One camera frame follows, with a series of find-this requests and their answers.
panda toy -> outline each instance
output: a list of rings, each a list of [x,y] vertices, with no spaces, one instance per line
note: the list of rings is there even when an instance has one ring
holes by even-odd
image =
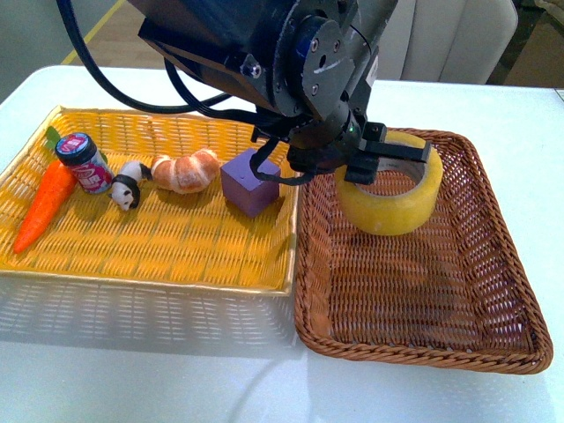
[[[112,180],[109,197],[125,212],[136,209],[141,201],[138,184],[142,179],[152,179],[151,169],[138,160],[128,161]]]

tape roll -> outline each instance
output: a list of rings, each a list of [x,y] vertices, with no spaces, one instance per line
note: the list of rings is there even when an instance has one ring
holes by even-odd
[[[423,148],[425,140],[403,132],[389,131],[386,143]],[[379,196],[362,185],[345,181],[345,167],[335,172],[337,198],[345,217],[361,231],[374,235],[408,234],[431,217],[441,187],[442,162],[431,148],[427,163],[380,159],[378,171],[396,170],[409,176],[415,187],[397,196]]]

purple cube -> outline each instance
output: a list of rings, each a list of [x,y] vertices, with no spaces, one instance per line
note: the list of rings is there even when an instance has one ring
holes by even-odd
[[[250,218],[254,218],[280,196],[277,182],[259,181],[253,175],[249,163],[254,153],[255,150],[249,148],[221,167],[223,195]],[[258,170],[280,176],[280,168],[268,160]]]

woven basket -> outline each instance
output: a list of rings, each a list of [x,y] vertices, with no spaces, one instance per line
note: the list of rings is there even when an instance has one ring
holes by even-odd
[[[288,295],[293,282],[298,190],[254,219],[226,202],[217,178],[186,196],[141,182],[141,204],[123,212],[106,195],[76,187],[48,231],[20,255],[12,253],[19,225],[54,153],[45,130],[83,131],[117,173],[128,160],[150,165],[155,154],[180,157],[211,148],[225,163],[249,147],[252,127],[193,115],[151,116],[121,110],[58,108],[0,176],[0,273],[149,286],[188,286]],[[270,159],[283,176],[294,171],[284,145]]]
[[[348,360],[535,374],[553,345],[479,157],[464,137],[431,141],[444,165],[436,209],[415,232],[364,234],[338,209],[333,177],[302,191],[295,322],[312,350]],[[409,189],[399,174],[377,190]]]

chair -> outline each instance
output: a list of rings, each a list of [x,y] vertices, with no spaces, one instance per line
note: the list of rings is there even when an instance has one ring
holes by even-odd
[[[512,0],[399,0],[378,78],[484,84],[516,25]]]

